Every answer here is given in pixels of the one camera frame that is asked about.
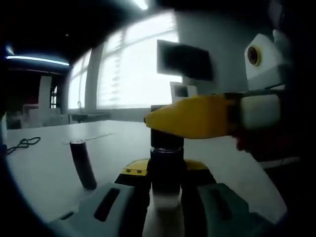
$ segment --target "table surface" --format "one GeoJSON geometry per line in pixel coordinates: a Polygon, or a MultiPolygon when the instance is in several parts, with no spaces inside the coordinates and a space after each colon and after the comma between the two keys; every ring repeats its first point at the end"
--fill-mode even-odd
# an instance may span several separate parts
{"type": "MultiPolygon", "coordinates": [[[[8,131],[8,147],[22,138],[41,137],[27,149],[7,157],[11,173],[32,209],[44,220],[52,221],[93,191],[85,190],[72,161],[74,139],[86,142],[98,186],[113,182],[130,162],[150,157],[150,129],[140,122],[98,121],[54,127],[8,131]]],[[[224,183],[245,199],[255,211],[276,223],[286,212],[278,190],[251,155],[239,152],[231,137],[185,140],[184,157],[205,163],[218,183],[224,183]]]]}

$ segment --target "window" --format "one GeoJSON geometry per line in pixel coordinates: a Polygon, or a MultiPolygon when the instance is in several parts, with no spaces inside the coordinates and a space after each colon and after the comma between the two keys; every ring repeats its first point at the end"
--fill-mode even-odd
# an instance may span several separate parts
{"type": "Polygon", "coordinates": [[[55,86],[51,96],[50,96],[50,107],[52,109],[56,109],[57,108],[57,86],[55,86]]]}
{"type": "Polygon", "coordinates": [[[98,78],[98,109],[172,102],[170,82],[182,82],[182,77],[157,73],[157,40],[178,42],[173,13],[151,17],[108,38],[98,78]]]}
{"type": "Polygon", "coordinates": [[[68,109],[84,108],[85,83],[90,57],[91,50],[74,64],[71,71],[68,92],[68,109]]]}

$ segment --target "ceiling light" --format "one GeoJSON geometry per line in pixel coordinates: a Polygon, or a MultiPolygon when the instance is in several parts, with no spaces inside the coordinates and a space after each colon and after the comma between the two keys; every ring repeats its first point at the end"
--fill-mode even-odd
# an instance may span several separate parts
{"type": "Polygon", "coordinates": [[[148,6],[145,0],[133,0],[142,10],[147,10],[148,6]]]}
{"type": "Polygon", "coordinates": [[[48,63],[56,63],[56,64],[61,64],[65,66],[69,66],[69,63],[63,63],[63,62],[58,62],[54,60],[49,60],[49,59],[43,59],[43,58],[33,58],[33,57],[26,57],[26,56],[7,56],[7,59],[27,59],[27,60],[36,60],[36,61],[43,61],[43,62],[48,62],[48,63]]]}
{"type": "Polygon", "coordinates": [[[11,46],[8,45],[7,47],[5,47],[5,49],[6,49],[6,51],[8,52],[8,54],[14,55],[13,49],[12,49],[11,46]]]}

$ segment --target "black cylinder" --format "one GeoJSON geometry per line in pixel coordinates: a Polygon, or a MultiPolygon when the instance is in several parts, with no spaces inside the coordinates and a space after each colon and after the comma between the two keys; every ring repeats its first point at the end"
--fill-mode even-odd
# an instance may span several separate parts
{"type": "Polygon", "coordinates": [[[72,141],[70,143],[70,149],[82,186],[89,190],[96,189],[97,182],[94,178],[85,141],[72,141]]]}
{"type": "MultiPolygon", "coordinates": [[[[151,111],[161,107],[163,106],[152,106],[151,111]]],[[[185,169],[184,139],[151,129],[151,146],[148,174],[154,195],[177,196],[185,169]]]]}
{"type": "Polygon", "coordinates": [[[179,195],[182,174],[185,168],[183,148],[151,148],[148,172],[153,193],[158,195],[179,195]]]}

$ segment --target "yellow part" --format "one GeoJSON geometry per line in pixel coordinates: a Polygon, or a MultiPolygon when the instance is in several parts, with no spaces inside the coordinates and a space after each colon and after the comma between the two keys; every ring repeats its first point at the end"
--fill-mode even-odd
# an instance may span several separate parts
{"type": "Polygon", "coordinates": [[[184,138],[205,139],[229,132],[225,95],[196,96],[145,116],[146,126],[184,138]]]}
{"type": "Polygon", "coordinates": [[[149,159],[140,159],[133,161],[132,163],[125,166],[121,174],[146,176],[148,161],[149,159]]]}
{"type": "Polygon", "coordinates": [[[199,161],[186,159],[185,162],[186,162],[186,164],[187,164],[187,169],[188,169],[188,170],[202,170],[202,169],[208,169],[205,164],[203,164],[202,162],[199,162],[199,161]]]}

